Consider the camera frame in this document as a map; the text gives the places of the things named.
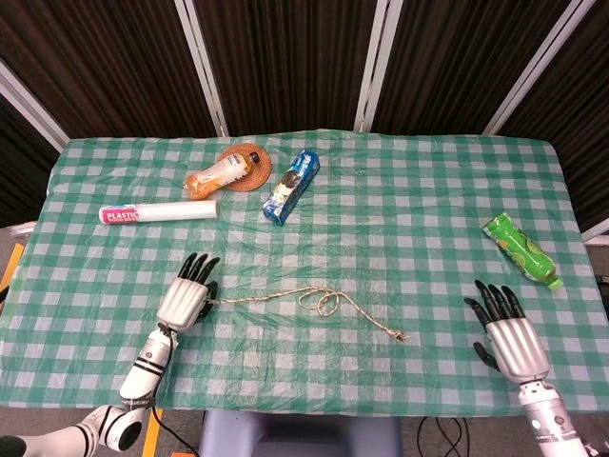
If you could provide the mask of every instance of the blue box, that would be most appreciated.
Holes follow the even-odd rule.
[[[317,154],[311,150],[301,150],[263,204],[266,218],[282,226],[319,169],[320,158]]]

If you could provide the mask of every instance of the gingham tablecloth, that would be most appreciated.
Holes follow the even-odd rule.
[[[104,226],[102,205],[186,199],[182,181],[229,145],[273,161],[259,190],[222,190],[217,220]],[[321,170],[284,227],[263,201],[301,148]],[[556,261],[551,292],[481,226],[507,211]],[[209,140],[72,140],[0,320],[0,403],[120,404],[118,394],[186,256],[222,257],[221,296],[308,285],[349,293],[403,328],[390,340],[343,306],[321,318],[295,297],[221,305],[180,338],[166,407],[394,415],[520,414],[518,388],[477,359],[484,334],[463,296],[509,285],[574,411],[609,409],[609,327],[557,155],[541,141],[317,130]]]

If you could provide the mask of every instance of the gray chair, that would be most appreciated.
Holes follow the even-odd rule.
[[[266,414],[210,410],[204,457],[402,457],[400,421],[392,417]]]

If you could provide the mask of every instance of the rope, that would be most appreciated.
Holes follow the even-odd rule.
[[[398,330],[395,328],[389,328],[389,327],[385,326],[384,324],[382,324],[381,322],[377,321],[374,317],[370,316],[370,314],[368,314],[365,311],[365,309],[360,308],[360,306],[357,303],[355,303],[351,299],[351,297],[349,297],[346,293],[341,292],[339,290],[332,290],[331,288],[320,288],[317,286],[308,286],[306,288],[294,288],[293,290],[288,290],[285,292],[272,293],[270,295],[265,295],[263,297],[246,297],[246,298],[232,298],[232,299],[223,298],[223,299],[215,299],[215,300],[207,300],[207,301],[209,303],[214,303],[214,304],[218,304],[218,305],[221,303],[237,304],[237,303],[245,303],[245,302],[265,302],[267,300],[272,300],[274,298],[285,297],[286,295],[291,295],[293,293],[301,293],[301,292],[302,292],[302,294],[298,297],[298,305],[302,309],[317,310],[317,313],[321,317],[329,317],[332,314],[334,314],[336,311],[338,311],[338,309],[341,305],[341,299],[344,298],[346,300],[346,302],[349,305],[351,305],[354,309],[356,309],[363,317],[365,317],[368,321],[370,321],[376,327],[380,328],[391,338],[398,340],[402,343],[405,343],[406,339],[408,338],[408,336],[405,335],[401,330]],[[317,305],[313,306],[313,307],[307,306],[304,303],[304,299],[306,299],[307,297],[314,295],[316,293],[323,294],[322,297],[318,300]],[[329,306],[329,303],[332,299],[334,299],[334,306],[331,308]]]

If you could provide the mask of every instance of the black curtain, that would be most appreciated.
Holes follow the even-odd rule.
[[[232,135],[353,129],[376,1],[196,6]]]
[[[35,221],[59,154],[0,96],[0,227]]]
[[[609,218],[609,2],[583,18],[501,134],[554,145],[582,231]]]
[[[372,131],[482,133],[568,3],[403,2]]]
[[[68,136],[216,136],[172,0],[2,0],[0,53]]]

